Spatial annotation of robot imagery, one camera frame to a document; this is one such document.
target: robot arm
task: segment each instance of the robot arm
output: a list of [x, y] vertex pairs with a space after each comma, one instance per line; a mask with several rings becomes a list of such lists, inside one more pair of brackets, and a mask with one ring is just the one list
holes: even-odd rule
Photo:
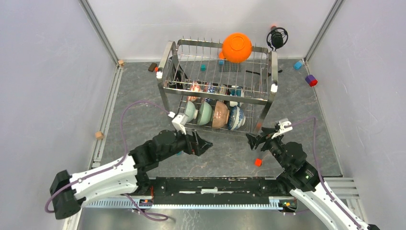
[[269, 150], [283, 172], [277, 177], [284, 190], [304, 203], [329, 230], [379, 230], [359, 219], [334, 194], [327, 182], [320, 181], [318, 171], [306, 161], [307, 154], [296, 142], [282, 143], [283, 134], [290, 131], [291, 123], [281, 120], [275, 128], [262, 128], [258, 136], [247, 134], [251, 149], [264, 143], [261, 151]]
[[[156, 167], [160, 161], [181, 151], [189, 155], [200, 156], [213, 144], [197, 134], [186, 134], [182, 129], [184, 115], [177, 115], [173, 124], [179, 131], [163, 130], [152, 140], [136, 147], [128, 153], [125, 160], [115, 166], [122, 158], [101, 167], [70, 175], [67, 170], [59, 172], [51, 185], [50, 194], [53, 195], [63, 186], [78, 180], [67, 189], [60, 192], [52, 200], [56, 219], [70, 217], [94, 201], [120, 194], [144, 194], [150, 188], [147, 171]], [[99, 172], [85, 180], [81, 178]]]

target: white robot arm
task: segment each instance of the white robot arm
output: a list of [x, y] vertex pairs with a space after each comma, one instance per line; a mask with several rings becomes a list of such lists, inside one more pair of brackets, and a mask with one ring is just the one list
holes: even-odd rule
[[275, 128], [262, 128], [257, 136], [247, 134], [251, 149], [264, 143], [261, 151], [269, 150], [284, 171], [277, 177], [285, 190], [304, 203], [329, 230], [379, 230], [359, 219], [334, 194], [317, 169], [306, 161], [307, 154], [296, 142], [282, 143], [284, 133], [293, 125], [288, 119], [280, 120]]

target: brown bowl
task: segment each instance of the brown bowl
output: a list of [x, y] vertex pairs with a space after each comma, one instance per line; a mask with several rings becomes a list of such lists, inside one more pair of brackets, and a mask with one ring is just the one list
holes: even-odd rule
[[230, 111], [223, 102], [217, 101], [213, 113], [213, 128], [221, 128], [227, 124]]

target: dish rack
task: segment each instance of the dish rack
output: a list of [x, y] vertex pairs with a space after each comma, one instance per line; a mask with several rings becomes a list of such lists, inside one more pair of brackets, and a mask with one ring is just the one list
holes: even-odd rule
[[[181, 39], [177, 44], [169, 41], [157, 71], [159, 93], [166, 110], [171, 111], [167, 93], [181, 95], [177, 112], [184, 113], [187, 97], [199, 97], [195, 102], [200, 109], [201, 100], [210, 98], [214, 111], [215, 101], [242, 103], [240, 108], [246, 117], [245, 124], [238, 130], [230, 131], [224, 126], [213, 129], [211, 122], [205, 126], [196, 125], [196, 120], [185, 127], [228, 133], [258, 133], [274, 101], [278, 90], [278, 57], [267, 48], [252, 47], [251, 56], [242, 63], [231, 63], [219, 58], [222, 43], [206, 40]], [[191, 91], [192, 84], [204, 89], [210, 82], [215, 93]], [[227, 95], [233, 86], [240, 86], [243, 96]], [[261, 113], [255, 113], [254, 105], [263, 105]]]

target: light green bowl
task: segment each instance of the light green bowl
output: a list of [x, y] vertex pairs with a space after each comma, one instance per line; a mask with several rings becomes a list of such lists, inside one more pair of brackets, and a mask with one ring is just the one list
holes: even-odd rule
[[191, 122], [193, 119], [196, 119], [197, 117], [197, 109], [194, 106], [193, 102], [188, 101], [186, 103], [186, 107], [185, 107], [185, 114], [188, 116], [188, 119], [186, 122]]
[[209, 103], [203, 101], [202, 106], [199, 109], [199, 115], [197, 117], [197, 125], [204, 126], [210, 122], [213, 116], [213, 109]]

